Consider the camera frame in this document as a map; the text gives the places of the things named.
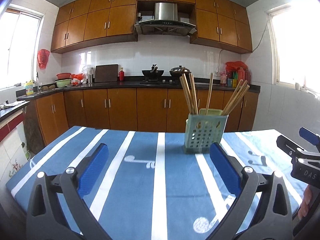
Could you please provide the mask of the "person's right hand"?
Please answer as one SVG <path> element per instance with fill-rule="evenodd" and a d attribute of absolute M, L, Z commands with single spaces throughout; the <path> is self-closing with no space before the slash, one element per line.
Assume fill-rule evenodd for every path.
<path fill-rule="evenodd" d="M 308 185 L 304 191 L 304 197 L 298 210 L 299 220 L 302 220 L 307 216 L 310 209 L 309 204 L 311 200 L 312 200 L 312 191 L 311 191 L 310 185 Z"/>

